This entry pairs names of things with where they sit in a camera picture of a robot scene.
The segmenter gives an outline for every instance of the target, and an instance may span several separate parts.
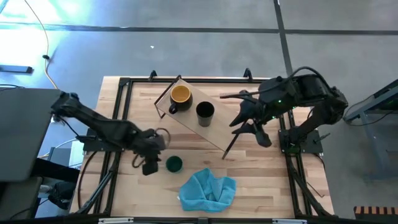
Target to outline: black cup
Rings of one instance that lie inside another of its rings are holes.
[[[214,110],[214,106],[210,102],[203,101],[198,104],[197,116],[200,126],[207,127],[210,125]]]
[[[192,106],[192,94],[188,87],[178,85],[172,88],[170,92],[169,113],[175,114],[178,111],[186,111]]]

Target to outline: desk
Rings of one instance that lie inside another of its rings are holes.
[[[104,77],[99,93],[96,111],[111,118],[120,77]],[[132,88],[128,120],[141,129],[167,128],[172,135],[169,149],[162,152],[158,173],[143,176],[141,169],[133,169],[133,153],[126,151],[121,156],[118,178],[114,192],[111,216],[129,217],[217,217],[217,218],[292,218],[292,200],[285,157],[280,153],[277,131],[279,121],[270,121],[264,128],[272,141],[272,146],[258,146],[255,137],[250,134],[240,135],[225,160],[223,151],[199,137],[182,124],[165,116],[159,118],[154,101],[169,83],[135,83]],[[223,93],[237,93],[242,89],[257,90],[258,84],[250,83],[194,83],[204,93],[220,100],[231,109],[239,110],[239,99],[219,99]],[[124,98],[120,106],[121,118]],[[306,120],[308,108],[294,109],[295,122],[300,125]],[[165,160],[177,155],[183,159],[183,171],[171,174],[165,169]],[[103,162],[103,152],[92,159],[84,175],[81,197],[84,203],[98,185]],[[333,213],[328,183],[322,163],[317,157],[304,154],[303,164],[307,181],[317,189],[319,197],[312,193],[324,208]],[[222,213],[184,212],[177,199],[179,188],[191,175],[209,167],[217,177],[229,176],[236,180],[237,191],[232,206]],[[101,209],[104,208],[108,189],[104,191]],[[77,211],[75,194],[71,212]],[[301,192],[298,192],[300,208],[304,211]]]

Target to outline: blue towel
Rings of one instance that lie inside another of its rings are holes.
[[[196,172],[180,189],[185,211],[221,212],[234,200],[236,182],[229,177],[216,178],[208,168]]]

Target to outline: wooden tray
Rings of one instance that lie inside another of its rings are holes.
[[[185,85],[188,87],[192,93],[193,103],[189,110],[179,111],[175,114],[171,114],[169,113],[169,107],[171,105],[170,91],[175,85]],[[202,127],[198,124],[196,107],[202,101],[210,102],[215,107],[215,113],[209,127]],[[199,134],[201,137],[223,151],[228,148],[229,144],[235,137],[235,135],[231,134],[231,132],[239,128],[239,126],[229,126],[232,120],[238,115],[236,111],[231,110],[221,102],[206,95],[204,92],[198,90],[196,87],[182,79],[178,79],[178,81],[172,85],[164,97],[160,99],[155,106],[174,120],[178,121],[194,133]]]

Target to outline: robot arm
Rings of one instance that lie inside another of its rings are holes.
[[[294,75],[302,69],[309,69],[315,74]],[[312,116],[302,125],[289,130],[290,143],[297,144],[307,134],[323,124],[335,124],[343,117],[347,100],[336,87],[330,88],[323,77],[314,69],[302,67],[296,70],[288,78],[271,78],[262,82],[259,91],[249,93],[246,90],[236,95],[221,96],[220,98],[240,98],[238,116],[230,126],[252,120],[241,128],[233,131],[233,134],[252,133],[256,135],[258,144],[269,147],[271,141],[264,132],[262,125],[279,117],[297,106],[313,106]]]
[[[157,172],[158,155],[166,148],[163,136],[155,130],[140,130],[127,120],[108,119],[80,103],[76,93],[61,92],[59,99],[52,105],[52,113],[58,117],[76,118],[94,130],[100,141],[132,150],[144,158],[144,175]]]

